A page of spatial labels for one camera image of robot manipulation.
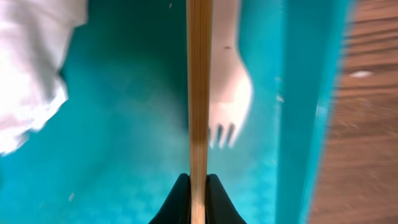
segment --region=chopstick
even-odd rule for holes
[[[187,0],[191,223],[205,224],[213,0]]]

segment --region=teal container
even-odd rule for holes
[[[209,150],[208,172],[249,224],[306,222],[348,8],[243,0],[254,100],[234,149]],[[89,12],[62,69],[70,99],[0,160],[1,224],[148,223],[189,173],[185,0],[96,0]]]

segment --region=white fabric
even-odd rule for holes
[[[86,0],[0,0],[0,154],[26,141],[67,100],[58,75]]]

